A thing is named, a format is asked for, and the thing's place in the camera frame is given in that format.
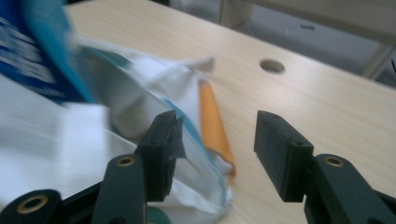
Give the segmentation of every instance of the screw hole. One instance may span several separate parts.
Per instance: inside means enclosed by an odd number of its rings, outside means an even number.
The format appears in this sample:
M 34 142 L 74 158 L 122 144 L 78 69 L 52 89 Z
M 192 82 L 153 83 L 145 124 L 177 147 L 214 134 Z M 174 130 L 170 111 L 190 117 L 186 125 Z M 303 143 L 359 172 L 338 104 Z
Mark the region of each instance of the screw hole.
M 125 224 L 126 220 L 123 217 L 115 217 L 111 219 L 108 224 Z
M 125 157 L 118 161 L 119 166 L 129 166 L 134 163 L 134 158 L 132 157 Z
M 35 212 L 44 205 L 46 205 L 48 201 L 49 198 L 44 194 L 32 196 L 26 199 L 25 201 L 23 201 L 22 203 L 20 203 L 20 205 L 17 208 L 17 212 L 19 214 L 29 214 Z
M 382 222 L 378 219 L 374 219 L 374 218 L 370 218 L 367 223 L 368 224 L 385 224 L 384 222 Z
M 281 74 L 285 71 L 285 65 L 274 60 L 261 60 L 260 67 L 271 74 Z
M 327 157 L 324 159 L 329 165 L 336 166 L 336 167 L 342 167 L 344 166 L 344 162 L 335 158 L 335 157 Z

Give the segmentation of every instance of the crumpled bag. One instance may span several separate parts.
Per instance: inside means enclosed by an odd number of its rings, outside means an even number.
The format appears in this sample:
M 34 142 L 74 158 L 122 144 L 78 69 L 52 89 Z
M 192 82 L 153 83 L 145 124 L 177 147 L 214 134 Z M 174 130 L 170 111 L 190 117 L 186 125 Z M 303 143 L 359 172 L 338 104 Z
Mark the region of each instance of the crumpled bag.
M 56 105 L 0 77 L 0 179 L 7 182 L 0 205 L 34 189 L 67 198 L 101 181 L 107 162 L 132 153 L 155 116 L 176 110 L 187 158 L 177 160 L 165 201 L 148 204 L 148 221 L 213 223 L 229 211 L 233 154 L 199 71 L 213 59 L 169 61 L 81 36 L 75 44 L 102 105 Z

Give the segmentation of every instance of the floor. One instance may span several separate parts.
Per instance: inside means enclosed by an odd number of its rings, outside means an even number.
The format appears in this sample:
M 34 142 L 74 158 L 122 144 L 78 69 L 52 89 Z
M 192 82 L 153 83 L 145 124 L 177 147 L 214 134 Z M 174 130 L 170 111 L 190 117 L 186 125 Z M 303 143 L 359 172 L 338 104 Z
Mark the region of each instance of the floor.
M 170 0 L 170 6 L 207 21 L 218 20 L 219 0 Z M 253 8 L 246 23 L 234 29 L 357 76 L 377 44 L 370 39 L 259 6 Z M 396 70 L 391 61 L 377 81 L 396 89 Z

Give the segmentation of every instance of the wooden table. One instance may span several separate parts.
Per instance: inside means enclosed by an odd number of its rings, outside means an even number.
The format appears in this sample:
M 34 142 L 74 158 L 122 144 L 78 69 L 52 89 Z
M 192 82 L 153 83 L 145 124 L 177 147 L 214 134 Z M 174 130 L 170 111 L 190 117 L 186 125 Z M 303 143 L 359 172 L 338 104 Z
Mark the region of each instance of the wooden table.
M 396 196 L 396 91 L 146 0 L 68 9 L 78 33 L 159 57 L 216 57 L 207 74 L 237 165 L 232 211 L 219 223 L 305 223 L 283 203 L 253 152 L 258 110 L 291 123 L 315 148 L 350 160 L 374 189 Z M 283 63 L 280 75 L 259 66 Z

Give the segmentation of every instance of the blue packaging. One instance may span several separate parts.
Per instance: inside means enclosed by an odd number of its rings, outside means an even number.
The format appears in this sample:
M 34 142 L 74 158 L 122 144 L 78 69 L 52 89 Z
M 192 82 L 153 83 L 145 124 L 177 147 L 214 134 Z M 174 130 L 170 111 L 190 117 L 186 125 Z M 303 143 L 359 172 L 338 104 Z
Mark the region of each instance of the blue packaging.
M 55 102 L 94 102 L 62 0 L 0 0 L 0 74 Z

